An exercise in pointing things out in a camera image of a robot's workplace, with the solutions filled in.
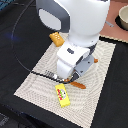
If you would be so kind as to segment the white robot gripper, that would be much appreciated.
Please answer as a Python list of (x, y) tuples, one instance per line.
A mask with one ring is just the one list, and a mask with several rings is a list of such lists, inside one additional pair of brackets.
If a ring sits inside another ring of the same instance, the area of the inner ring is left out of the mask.
[(57, 52), (57, 74), (63, 79), (69, 76), (74, 79), (83, 76), (94, 63), (94, 50), (95, 45), (81, 47), (65, 41)]

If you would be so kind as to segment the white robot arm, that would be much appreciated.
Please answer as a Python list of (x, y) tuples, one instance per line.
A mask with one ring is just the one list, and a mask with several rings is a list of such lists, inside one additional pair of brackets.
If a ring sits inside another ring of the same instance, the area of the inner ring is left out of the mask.
[(92, 53), (105, 24), (110, 0), (36, 0), (42, 23), (68, 33), (57, 52), (57, 75), (71, 81), (82, 76), (94, 63)]

